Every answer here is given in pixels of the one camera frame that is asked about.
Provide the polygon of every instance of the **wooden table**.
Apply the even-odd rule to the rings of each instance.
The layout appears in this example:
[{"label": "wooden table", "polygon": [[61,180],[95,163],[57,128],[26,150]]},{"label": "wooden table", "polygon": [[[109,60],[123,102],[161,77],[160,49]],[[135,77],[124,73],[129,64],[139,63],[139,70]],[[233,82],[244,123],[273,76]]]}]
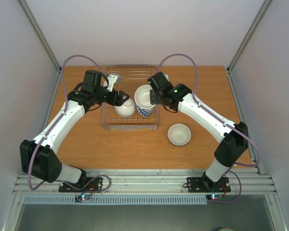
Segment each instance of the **wooden table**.
[{"label": "wooden table", "polygon": [[[83,80],[88,66],[68,66],[65,83],[70,92]],[[184,83],[192,89],[194,69],[191,66],[165,66],[173,85]],[[200,66],[197,96],[226,118],[239,122],[233,95],[222,66]],[[50,119],[64,102],[60,85]],[[101,109],[88,112],[62,142],[58,157],[62,163],[80,168],[208,168],[218,146],[216,140],[202,126],[183,113],[170,114],[160,108],[161,123],[156,131],[108,131],[100,125]],[[192,132],[191,141],[184,147],[175,147],[168,141],[167,131],[175,123],[187,125]],[[251,164],[246,151],[240,162]]]}]

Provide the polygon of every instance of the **black mounting plate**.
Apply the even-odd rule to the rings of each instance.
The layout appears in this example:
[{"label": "black mounting plate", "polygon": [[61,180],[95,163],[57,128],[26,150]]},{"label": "black mounting plate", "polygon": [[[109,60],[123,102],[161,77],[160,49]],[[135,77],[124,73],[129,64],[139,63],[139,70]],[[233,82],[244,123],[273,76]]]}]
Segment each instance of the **black mounting plate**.
[{"label": "black mounting plate", "polygon": [[[87,182],[89,182],[93,177],[87,177]],[[92,180],[90,182],[91,185],[94,186],[94,190],[101,190],[102,189],[102,186],[103,186],[103,178],[102,177],[98,177],[94,180]],[[91,186],[88,185],[87,187],[85,187],[84,189],[82,190],[75,190],[71,187],[69,187],[67,184],[64,184],[63,183],[63,186],[59,186],[59,192],[60,193],[82,193],[82,192],[86,192],[86,191],[91,191]]]},{"label": "black mounting plate", "polygon": [[[211,191],[212,193],[223,193],[224,189],[220,187],[219,184],[222,184],[226,188],[226,192],[231,192],[230,185],[226,186],[229,183],[229,179],[227,177],[222,177],[218,184]],[[206,187],[202,183],[202,177],[188,177],[187,178],[188,192],[189,193],[210,193],[206,190]]]}]

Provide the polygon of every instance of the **metal wire rack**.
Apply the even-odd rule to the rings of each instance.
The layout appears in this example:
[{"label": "metal wire rack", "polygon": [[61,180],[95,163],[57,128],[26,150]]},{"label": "metal wire rack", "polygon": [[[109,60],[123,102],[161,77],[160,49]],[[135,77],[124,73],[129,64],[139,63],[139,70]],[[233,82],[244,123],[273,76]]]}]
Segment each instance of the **metal wire rack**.
[{"label": "metal wire rack", "polygon": [[[133,100],[136,90],[141,86],[148,84],[146,81],[155,74],[154,66],[112,66],[107,68],[108,73],[118,73],[121,75],[121,82],[115,86],[116,90],[122,90]],[[148,117],[142,117],[137,111],[128,117],[121,117],[116,114],[113,106],[104,103],[101,112],[101,125],[107,130],[156,130],[160,124],[159,106],[156,105],[153,113]]]}]

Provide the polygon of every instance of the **white wall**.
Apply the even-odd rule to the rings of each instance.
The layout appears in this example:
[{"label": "white wall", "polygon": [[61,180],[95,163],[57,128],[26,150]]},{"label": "white wall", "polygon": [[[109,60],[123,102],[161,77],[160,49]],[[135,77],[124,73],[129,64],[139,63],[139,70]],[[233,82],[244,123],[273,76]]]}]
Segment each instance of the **white wall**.
[{"label": "white wall", "polygon": [[[186,53],[228,66],[263,0],[27,0],[54,55],[99,64],[159,64]],[[91,64],[75,59],[69,64]],[[168,65],[191,65],[172,58]]]},{"label": "white wall", "polygon": [[0,1],[0,226],[17,174],[19,145],[41,126],[56,70],[16,0]]},{"label": "white wall", "polygon": [[273,1],[233,73],[251,137],[289,220],[289,1]]}]

